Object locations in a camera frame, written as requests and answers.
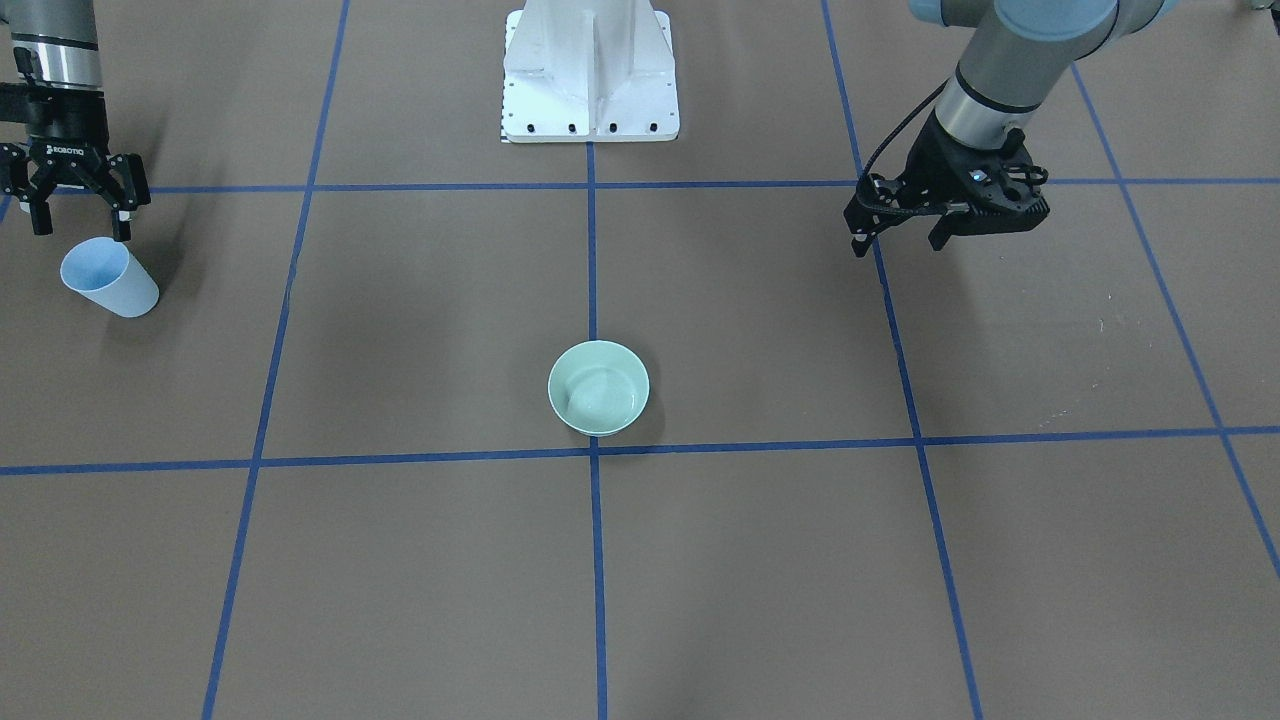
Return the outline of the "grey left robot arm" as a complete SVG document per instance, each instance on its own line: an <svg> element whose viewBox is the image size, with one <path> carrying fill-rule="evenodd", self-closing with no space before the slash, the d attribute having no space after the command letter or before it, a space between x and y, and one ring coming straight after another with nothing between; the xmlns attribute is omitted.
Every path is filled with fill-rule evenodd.
<svg viewBox="0 0 1280 720"><path fill-rule="evenodd" d="M1027 150L1027 124L1066 70L1174 9L1171 1L913 1L913 15L972 29L952 74L913 111L922 128L904 169L869 158L844 211L858 258L891 228L934 220L928 240L1018 234L1050 215L1047 170Z"/></svg>

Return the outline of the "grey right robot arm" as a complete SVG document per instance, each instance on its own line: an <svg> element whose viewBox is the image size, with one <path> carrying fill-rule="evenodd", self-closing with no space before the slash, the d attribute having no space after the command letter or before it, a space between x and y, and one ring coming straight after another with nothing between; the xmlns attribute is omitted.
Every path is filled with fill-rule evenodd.
<svg viewBox="0 0 1280 720"><path fill-rule="evenodd" d="M1 119L26 128L24 142L3 143L3 193L46 236L54 191L86 190L108 205L111 237L129 242L150 187L140 155L110 150L93 3L5 1L3 26L19 79L3 83Z"/></svg>

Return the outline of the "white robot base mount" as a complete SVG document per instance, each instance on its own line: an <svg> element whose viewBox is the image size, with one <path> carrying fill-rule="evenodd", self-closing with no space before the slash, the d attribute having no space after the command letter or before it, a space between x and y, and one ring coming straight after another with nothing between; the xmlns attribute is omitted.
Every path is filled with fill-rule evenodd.
<svg viewBox="0 0 1280 720"><path fill-rule="evenodd" d="M649 1L527 1L504 20L500 138L640 143L681 132L672 23Z"/></svg>

